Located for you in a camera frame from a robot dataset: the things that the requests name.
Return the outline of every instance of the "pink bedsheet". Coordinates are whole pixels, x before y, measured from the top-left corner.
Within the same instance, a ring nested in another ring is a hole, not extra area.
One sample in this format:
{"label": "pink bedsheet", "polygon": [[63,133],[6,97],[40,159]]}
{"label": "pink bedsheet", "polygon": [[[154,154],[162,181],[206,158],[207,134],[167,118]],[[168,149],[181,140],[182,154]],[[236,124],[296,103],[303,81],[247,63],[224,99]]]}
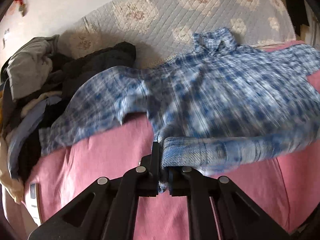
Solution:
{"label": "pink bedsheet", "polygon": [[[45,221],[98,177],[114,179],[138,166],[141,157],[150,154],[152,141],[145,114],[133,115],[122,127],[42,157],[25,184],[25,194],[29,194],[30,182],[39,183]],[[291,232],[320,202],[320,187],[316,186],[320,184],[319,149],[320,142],[316,142],[301,152],[243,165],[226,175]],[[188,239],[185,198],[170,197],[168,192],[141,198],[134,239]]]}

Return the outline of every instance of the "blue plaid shirt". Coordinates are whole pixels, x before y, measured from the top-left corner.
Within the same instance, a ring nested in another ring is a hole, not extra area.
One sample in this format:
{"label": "blue plaid shirt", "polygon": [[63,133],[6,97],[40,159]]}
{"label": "blue plaid shirt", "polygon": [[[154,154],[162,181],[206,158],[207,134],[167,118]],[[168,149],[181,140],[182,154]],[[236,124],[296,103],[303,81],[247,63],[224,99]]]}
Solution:
{"label": "blue plaid shirt", "polygon": [[194,34],[195,49],[153,69],[117,66],[87,81],[51,128],[42,154],[147,112],[162,166],[204,174],[293,152],[319,137],[320,68],[309,45],[264,52],[238,46],[226,28]]}

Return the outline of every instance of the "folded clothing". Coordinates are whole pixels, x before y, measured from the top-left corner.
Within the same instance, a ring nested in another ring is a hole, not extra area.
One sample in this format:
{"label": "folded clothing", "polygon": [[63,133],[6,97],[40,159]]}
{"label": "folded clothing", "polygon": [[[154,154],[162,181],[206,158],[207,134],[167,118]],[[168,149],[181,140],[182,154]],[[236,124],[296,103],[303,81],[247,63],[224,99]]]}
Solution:
{"label": "folded clothing", "polygon": [[61,81],[59,81],[60,83],[55,82],[54,84],[51,84],[50,82],[48,82],[48,80],[50,80],[50,77],[52,76],[53,73],[56,73],[58,70],[61,70],[63,65],[65,65],[66,63],[68,63],[74,59],[71,57],[67,57],[61,53],[56,53],[56,54],[52,55],[50,57],[50,59],[52,60],[52,72],[49,73],[46,82],[44,83],[44,85],[41,87],[40,90],[37,90],[37,91],[31,93],[30,95],[19,99],[19,106],[20,107],[25,106],[33,99],[37,99],[43,93],[57,91],[57,90],[62,89]]}
{"label": "folded clothing", "polygon": [[38,98],[31,100],[29,103],[27,103],[22,109],[21,109],[21,118],[26,117],[26,115],[28,114],[28,112],[33,109],[36,104],[38,104],[40,101],[51,97],[51,96],[61,96],[62,95],[62,91],[51,91],[51,92],[47,92],[47,93],[43,93],[41,94]]}
{"label": "folded clothing", "polygon": [[11,178],[17,179],[18,176],[18,158],[21,147],[28,136],[36,129],[43,119],[45,108],[48,105],[54,105],[61,101],[59,96],[51,96],[40,101],[32,108],[21,124],[13,132],[8,148],[8,167]]}
{"label": "folded clothing", "polygon": [[77,89],[97,73],[113,66],[132,67],[136,58],[135,46],[121,42],[64,64],[61,69],[48,75],[43,87],[38,91],[62,89],[62,98],[71,98]]}
{"label": "folded clothing", "polygon": [[[53,70],[60,69],[62,66],[72,60],[69,57],[64,56],[60,53],[55,53],[54,55],[49,57],[52,60]],[[40,90],[37,90],[30,95],[20,98],[18,100],[13,100],[11,90],[10,90],[10,80],[7,77],[7,67],[9,60],[3,65],[0,73],[0,79],[3,81],[3,108],[2,108],[2,116],[3,116],[3,130],[2,136],[6,137],[6,135],[11,132],[14,128],[16,128],[22,121],[24,114],[21,116],[21,111],[23,107],[28,108],[26,105],[29,104],[30,101],[41,98],[44,95]],[[41,90],[45,92],[51,92],[51,87],[42,86]]]}
{"label": "folded clothing", "polygon": [[52,71],[49,58],[57,50],[59,35],[36,37],[20,48],[9,60],[6,71],[16,100],[39,90]]}
{"label": "folded clothing", "polygon": [[39,141],[39,129],[50,127],[55,120],[64,112],[69,100],[61,100],[60,102],[46,106],[42,121],[37,128],[28,136],[23,143],[18,157],[18,175],[23,182],[26,182],[30,176],[33,166],[35,166],[41,156],[41,145]]}

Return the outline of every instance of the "gray cloth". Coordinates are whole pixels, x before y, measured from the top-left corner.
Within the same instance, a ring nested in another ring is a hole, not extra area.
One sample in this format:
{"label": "gray cloth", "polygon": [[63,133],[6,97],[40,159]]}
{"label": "gray cloth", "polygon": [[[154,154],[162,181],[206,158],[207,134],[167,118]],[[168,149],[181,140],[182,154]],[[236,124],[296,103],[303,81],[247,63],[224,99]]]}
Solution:
{"label": "gray cloth", "polygon": [[17,102],[12,101],[10,92],[10,82],[7,79],[4,83],[3,96],[2,96],[2,127],[5,128],[12,116],[12,113],[16,109]]}
{"label": "gray cloth", "polygon": [[8,148],[8,168],[11,178],[18,178],[18,158],[21,147],[28,136],[37,128],[44,117],[46,106],[54,105],[61,101],[58,96],[52,96],[42,100],[32,108],[21,124],[14,131]]}
{"label": "gray cloth", "polygon": [[57,50],[58,37],[33,38],[10,58],[7,73],[13,100],[30,95],[45,83],[52,71],[49,57]]}

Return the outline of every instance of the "quilted mattress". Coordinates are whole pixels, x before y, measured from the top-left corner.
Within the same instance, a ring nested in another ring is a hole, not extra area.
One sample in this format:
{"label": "quilted mattress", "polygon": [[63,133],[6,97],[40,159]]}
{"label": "quilted mattress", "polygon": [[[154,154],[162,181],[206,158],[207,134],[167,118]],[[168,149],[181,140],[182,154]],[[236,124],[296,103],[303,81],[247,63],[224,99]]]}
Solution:
{"label": "quilted mattress", "polygon": [[74,58],[121,41],[137,48],[136,67],[152,67],[193,49],[193,33],[228,27],[240,44],[295,40],[281,0],[113,0],[92,11],[59,39]]}

